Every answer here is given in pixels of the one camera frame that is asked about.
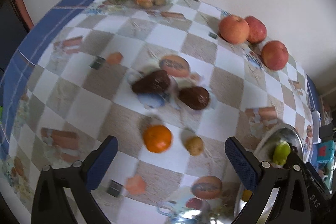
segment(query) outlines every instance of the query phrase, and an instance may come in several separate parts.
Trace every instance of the stainless steel plate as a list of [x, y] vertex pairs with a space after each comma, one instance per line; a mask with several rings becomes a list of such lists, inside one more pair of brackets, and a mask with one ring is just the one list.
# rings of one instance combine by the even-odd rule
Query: stainless steel plate
[[[282, 123], [275, 127], [273, 127], [270, 131], [265, 134], [265, 137], [260, 141], [256, 150], [254, 151], [254, 155], [256, 158], [261, 161], [268, 161], [273, 167], [279, 168], [279, 165], [275, 165], [272, 163], [273, 153], [276, 146], [280, 143], [280, 141], [286, 141], [290, 143], [292, 146], [295, 146], [298, 150], [298, 156], [303, 159], [303, 147], [299, 134], [295, 130], [294, 127]], [[240, 211], [246, 205], [246, 202], [241, 200], [243, 195], [243, 191], [245, 190], [243, 184], [240, 185], [238, 195], [236, 198], [235, 205], [235, 217], [240, 213]], [[258, 224], [263, 224], [266, 222], [267, 217], [273, 207], [274, 201], [278, 195], [279, 188], [274, 188], [268, 202], [263, 210]]]

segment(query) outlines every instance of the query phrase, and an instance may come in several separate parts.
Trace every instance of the tangerine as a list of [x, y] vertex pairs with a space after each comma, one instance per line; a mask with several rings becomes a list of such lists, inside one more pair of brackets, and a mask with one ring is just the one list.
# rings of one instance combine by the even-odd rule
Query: tangerine
[[162, 153], [172, 141], [172, 133], [165, 126], [151, 126], [143, 133], [143, 142], [149, 152]]

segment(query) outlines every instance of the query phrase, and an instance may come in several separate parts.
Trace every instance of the blue gripper pad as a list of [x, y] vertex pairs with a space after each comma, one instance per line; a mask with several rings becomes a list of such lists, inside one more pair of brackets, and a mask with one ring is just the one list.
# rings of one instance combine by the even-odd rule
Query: blue gripper pad
[[86, 189], [89, 192], [98, 188], [117, 152], [117, 138], [108, 136], [97, 150], [86, 157], [82, 172], [86, 175]]
[[225, 142], [225, 153], [232, 166], [235, 168], [241, 182], [247, 190], [254, 191], [259, 182], [261, 169], [259, 161], [251, 152], [247, 152], [235, 137], [230, 137]]

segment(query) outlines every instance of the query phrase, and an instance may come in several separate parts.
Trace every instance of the table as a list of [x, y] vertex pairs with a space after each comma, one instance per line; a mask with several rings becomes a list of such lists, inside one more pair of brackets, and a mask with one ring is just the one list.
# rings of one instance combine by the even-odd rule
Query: table
[[[184, 20], [152, 17], [137, 9], [108, 15], [95, 9], [83, 11], [82, 6], [98, 7], [104, 1], [63, 0], [49, 12], [58, 13], [58, 22], [46, 24], [47, 14], [35, 27], [38, 32], [44, 25], [49, 35], [39, 34], [37, 39], [34, 29], [5, 74], [2, 170], [6, 174], [0, 190], [11, 196], [16, 193], [20, 200], [16, 203], [23, 206], [9, 206], [22, 223], [30, 222], [24, 216], [31, 211], [43, 166], [60, 168], [83, 160], [108, 135], [117, 137], [118, 153], [92, 194], [112, 223], [164, 223], [166, 217], [157, 213], [157, 203], [205, 175], [222, 180], [222, 197], [209, 204], [211, 208], [226, 204], [226, 221], [231, 223], [239, 179], [224, 152], [230, 136], [253, 150], [273, 123], [285, 122], [297, 129], [308, 157], [312, 118], [307, 77], [292, 56], [278, 72], [258, 67], [258, 56], [247, 43], [232, 46], [209, 36], [218, 32], [217, 24], [226, 13], [198, 0], [174, 0], [162, 9], [183, 13]], [[167, 102], [143, 105], [143, 99], [132, 93], [130, 83], [139, 71], [159, 68], [167, 56], [188, 63], [188, 76], [174, 79], [179, 86], [194, 83], [208, 89], [214, 96], [211, 107], [195, 112]], [[107, 61], [92, 65], [97, 57]], [[11, 79], [16, 67], [21, 78]], [[299, 82], [301, 89], [296, 90], [291, 81]], [[265, 118], [265, 107], [272, 119]], [[142, 132], [150, 124], [163, 124], [172, 132], [166, 152], [150, 153], [143, 145]], [[58, 135], [56, 142], [52, 137], [56, 130], [68, 133]], [[194, 134], [205, 144], [205, 152], [197, 157], [183, 145]], [[125, 185], [135, 174], [147, 183], [146, 193], [131, 195], [122, 188], [116, 198], [106, 192], [110, 180]], [[72, 194], [66, 194], [78, 222], [84, 223]]]

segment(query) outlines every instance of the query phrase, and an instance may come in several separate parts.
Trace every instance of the red apple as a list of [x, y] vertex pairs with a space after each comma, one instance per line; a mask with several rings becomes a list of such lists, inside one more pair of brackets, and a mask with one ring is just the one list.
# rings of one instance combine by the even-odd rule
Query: red apple
[[281, 70], [288, 62], [288, 51], [280, 41], [272, 40], [263, 47], [261, 58], [267, 68]]
[[248, 38], [250, 27], [244, 18], [230, 15], [219, 23], [219, 32], [227, 42], [241, 44]]
[[264, 23], [253, 16], [248, 16], [245, 20], [250, 27], [250, 34], [247, 41], [251, 44], [262, 42], [267, 36], [267, 29]]

